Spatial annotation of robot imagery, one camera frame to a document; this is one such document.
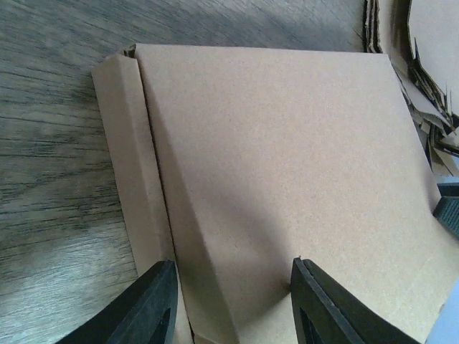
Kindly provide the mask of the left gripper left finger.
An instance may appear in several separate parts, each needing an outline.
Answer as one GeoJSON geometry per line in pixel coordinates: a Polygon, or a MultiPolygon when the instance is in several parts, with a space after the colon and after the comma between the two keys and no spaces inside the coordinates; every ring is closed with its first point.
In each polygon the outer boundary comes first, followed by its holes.
{"type": "Polygon", "coordinates": [[[155,263],[60,343],[172,343],[178,306],[175,262],[155,263]]]}

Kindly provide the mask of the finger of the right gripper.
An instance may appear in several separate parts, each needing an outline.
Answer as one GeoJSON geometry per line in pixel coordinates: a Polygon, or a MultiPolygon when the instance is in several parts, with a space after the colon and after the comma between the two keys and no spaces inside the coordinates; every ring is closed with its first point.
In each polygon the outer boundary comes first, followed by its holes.
{"type": "Polygon", "coordinates": [[[437,187],[441,197],[433,211],[433,216],[447,232],[458,239],[459,185],[458,183],[440,183],[437,187]]]}

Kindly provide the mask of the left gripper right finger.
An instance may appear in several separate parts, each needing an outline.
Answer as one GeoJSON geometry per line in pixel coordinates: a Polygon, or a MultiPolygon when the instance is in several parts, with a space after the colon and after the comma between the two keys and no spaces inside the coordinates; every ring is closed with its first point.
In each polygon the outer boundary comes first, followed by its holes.
{"type": "Polygon", "coordinates": [[[299,343],[416,343],[309,259],[293,260],[290,291],[299,343]]]}

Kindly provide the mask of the brown cardboard box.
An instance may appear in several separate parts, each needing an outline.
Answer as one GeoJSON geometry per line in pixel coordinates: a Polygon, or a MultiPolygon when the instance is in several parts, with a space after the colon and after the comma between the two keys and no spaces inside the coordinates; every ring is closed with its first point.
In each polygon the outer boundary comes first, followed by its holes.
{"type": "Polygon", "coordinates": [[[137,44],[91,75],[136,268],[176,260],[180,342],[295,343],[296,257],[427,340],[458,242],[386,55],[137,44]]]}

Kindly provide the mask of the pile of flat cardboard blanks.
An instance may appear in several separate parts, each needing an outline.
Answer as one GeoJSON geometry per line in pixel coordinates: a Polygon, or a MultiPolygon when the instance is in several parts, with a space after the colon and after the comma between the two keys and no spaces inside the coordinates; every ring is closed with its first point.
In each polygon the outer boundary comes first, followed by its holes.
{"type": "Polygon", "coordinates": [[[363,38],[388,56],[433,173],[458,177],[458,2],[365,1],[363,38]]]}

